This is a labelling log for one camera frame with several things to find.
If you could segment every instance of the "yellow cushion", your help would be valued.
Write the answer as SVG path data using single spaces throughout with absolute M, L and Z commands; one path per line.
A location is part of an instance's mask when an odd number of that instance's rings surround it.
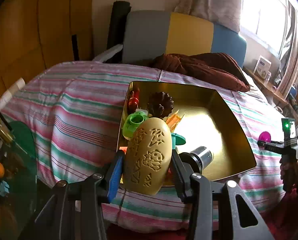
M 196 55 L 210 52 L 213 23 L 190 15 L 171 13 L 166 54 Z

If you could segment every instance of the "blue gripper pad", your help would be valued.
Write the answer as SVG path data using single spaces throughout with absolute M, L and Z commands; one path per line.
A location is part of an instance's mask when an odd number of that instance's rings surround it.
M 114 167 L 113 173 L 111 175 L 111 178 L 109 180 L 108 185 L 108 194 L 107 199 L 108 202 L 111 203 L 111 201 L 116 197 L 118 187 L 120 184 L 121 174 L 122 174 L 122 164 L 123 164 L 123 158 L 124 155 L 120 155 L 118 157 L 118 160 L 116 162 L 116 166 Z

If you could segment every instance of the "engraved symbol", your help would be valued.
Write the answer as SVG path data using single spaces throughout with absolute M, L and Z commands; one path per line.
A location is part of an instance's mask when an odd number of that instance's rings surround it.
M 154 145 L 159 145 L 159 144 L 165 142 L 164 140 L 162 140 L 160 138 L 161 136 L 164 136 L 163 131 L 161 131 L 161 129 L 151 129 L 150 132 L 151 132 L 151 135 L 153 135 L 153 136 L 151 138 L 151 141 L 150 141 L 148 147 L 152 147 Z
M 145 166 L 149 166 L 154 171 L 158 171 L 161 169 L 160 165 L 162 160 L 164 159 L 161 152 L 158 150 L 154 150 L 153 152 L 149 152 L 144 155 L 145 159 L 142 161 L 142 164 Z
M 140 179 L 140 159 L 138 159 L 133 167 L 131 181 L 133 183 L 139 183 Z
M 131 152 L 134 152 L 134 156 L 137 156 L 138 154 L 138 147 L 139 143 L 142 141 L 144 136 L 147 135 L 144 129 L 140 129 L 137 131 L 137 133 L 133 136 L 131 141 L 130 150 Z
M 150 130 L 151 132 L 151 135 L 154 135 L 154 136 L 157 136 L 158 138 L 162 135 L 162 136 L 165 136 L 163 134 L 163 131 L 161 131 L 161 129 L 156 129 L 156 128 L 153 128 Z
M 158 139 L 158 140 L 155 140 L 155 141 L 151 140 L 150 143 L 149 143 L 149 147 L 154 146 L 155 144 L 159 145 L 161 143 L 164 143 L 164 140 L 161 140 L 161 139 Z
M 151 186 L 151 173 L 147 175 L 144 181 L 144 186 L 150 187 Z

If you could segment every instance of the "dark brown pinecone-shaped object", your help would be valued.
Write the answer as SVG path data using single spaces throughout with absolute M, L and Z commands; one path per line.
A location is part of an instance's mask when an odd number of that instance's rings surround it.
M 164 118 L 171 114 L 173 110 L 172 97 L 165 92 L 156 92 L 149 97 L 148 112 L 153 117 Z

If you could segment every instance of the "wooden shelf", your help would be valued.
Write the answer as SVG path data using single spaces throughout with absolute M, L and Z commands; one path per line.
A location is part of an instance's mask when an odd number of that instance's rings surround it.
M 273 89 L 273 84 L 271 84 L 270 82 L 268 82 L 267 84 L 264 83 L 264 80 L 258 76 L 256 76 L 251 70 L 244 68 L 244 71 L 254 80 L 256 81 L 258 84 L 261 85 L 262 88 L 264 88 L 266 90 L 266 92 L 272 94 L 273 98 L 278 100 L 282 106 L 286 106 L 288 104 L 288 102 L 286 101 L 286 99 L 284 98 L 284 96 L 277 90 Z

